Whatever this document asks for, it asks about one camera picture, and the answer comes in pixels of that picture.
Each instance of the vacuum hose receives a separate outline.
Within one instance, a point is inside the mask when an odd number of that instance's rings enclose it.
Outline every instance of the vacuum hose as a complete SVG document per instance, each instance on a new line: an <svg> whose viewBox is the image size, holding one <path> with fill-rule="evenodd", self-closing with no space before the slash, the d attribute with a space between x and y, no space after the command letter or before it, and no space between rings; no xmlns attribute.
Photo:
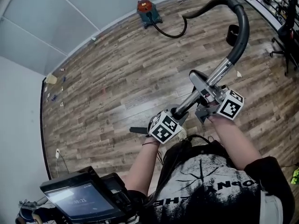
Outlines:
<svg viewBox="0 0 299 224"><path fill-rule="evenodd" d="M232 63L235 64L239 58L241 57L241 55L243 54L248 39L249 39L249 22L248 22L248 17L244 11L243 6L237 1L237 0L211 0L209 1L204 7L202 7L200 10L198 10L197 12L191 14L191 15L183 15L183 19L184 19L184 29L183 31L178 34L178 35L169 35L167 33L165 33L164 31L162 31L153 21L152 19L152 14L151 12L146 13L147 17L149 18L149 20L151 21L151 23L153 24L153 26L163 35L170 37L170 38L179 38L182 35L184 35L186 29L187 29L187 19L192 19L192 18L196 18L199 17L200 15L206 13L207 11L211 10L212 8L214 8L217 5L226 5L228 6L236 15L238 18L238 22L239 22L239 34L238 34L238 38L237 41L233 47L233 49L231 50L231 52L229 53L229 55L227 56L227 59Z"/></svg>

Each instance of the wrist strap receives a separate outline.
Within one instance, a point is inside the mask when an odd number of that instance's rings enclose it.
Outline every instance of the wrist strap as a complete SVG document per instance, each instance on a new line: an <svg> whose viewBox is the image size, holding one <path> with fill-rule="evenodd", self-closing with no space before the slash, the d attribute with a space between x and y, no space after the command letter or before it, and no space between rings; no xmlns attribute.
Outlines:
<svg viewBox="0 0 299 224"><path fill-rule="evenodd" d="M148 142L148 143L142 144L142 146L145 145L145 144L160 144L160 142L159 141Z"/></svg>

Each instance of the black and white marker cube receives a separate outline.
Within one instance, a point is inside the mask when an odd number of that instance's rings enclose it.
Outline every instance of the black and white marker cube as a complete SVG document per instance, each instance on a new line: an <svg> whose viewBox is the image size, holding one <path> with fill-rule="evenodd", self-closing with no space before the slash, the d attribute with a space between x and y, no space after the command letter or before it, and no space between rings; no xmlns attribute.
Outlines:
<svg viewBox="0 0 299 224"><path fill-rule="evenodd" d="M153 120L149 133L164 144L181 130L182 127L163 111Z"/></svg>
<svg viewBox="0 0 299 224"><path fill-rule="evenodd" d="M217 113L234 120L244 105L244 98L233 90L229 90L225 94L226 98Z"/></svg>

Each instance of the laminate flooring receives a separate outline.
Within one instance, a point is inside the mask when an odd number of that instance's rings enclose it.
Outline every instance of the laminate flooring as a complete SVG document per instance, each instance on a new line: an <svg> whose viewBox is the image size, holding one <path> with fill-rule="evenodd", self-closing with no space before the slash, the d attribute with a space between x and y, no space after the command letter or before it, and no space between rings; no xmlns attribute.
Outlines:
<svg viewBox="0 0 299 224"><path fill-rule="evenodd" d="M184 25L181 15L207 2L189 0L176 7L177 0L157 4L164 21L159 27L170 34L180 33ZM275 31L252 7L240 2L249 18L250 38L243 56L220 84L245 97L235 122L261 154L289 166L299 161L298 75L292 74L290 66L291 74L285 77L283 57L268 56L273 47L278 49L271 43ZM129 128L145 127L167 104L181 103L192 91L191 69L212 72L232 49L225 40L230 24L237 24L236 16L227 7L218 6L189 20L185 35L171 39L153 27L144 29L135 14L78 51L60 67L65 71L59 68L54 72L58 82L47 85L44 93L43 130L51 176L57 177L57 171L66 174L61 158L56 169L55 151L59 148L69 171L92 165L100 176L116 172L125 178L144 140ZM51 101L54 94L57 98ZM200 124L194 109L185 129L188 134L218 138L209 122ZM162 154L177 141L176 137L162 145ZM194 145L200 144L200 140L194 141ZM282 168L287 180L294 169ZM157 161L150 192L156 188L160 170ZM291 185L291 189L297 220L299 187Z"/></svg>

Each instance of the electrical outlet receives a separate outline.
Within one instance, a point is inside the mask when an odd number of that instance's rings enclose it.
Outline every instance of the electrical outlet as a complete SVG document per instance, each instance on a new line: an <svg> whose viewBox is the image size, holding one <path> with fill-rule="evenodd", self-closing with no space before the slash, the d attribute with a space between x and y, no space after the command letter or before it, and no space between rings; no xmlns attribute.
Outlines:
<svg viewBox="0 0 299 224"><path fill-rule="evenodd" d="M59 148L56 149L56 153L55 153L55 157L58 159L59 158L59 153L60 153L60 150Z"/></svg>

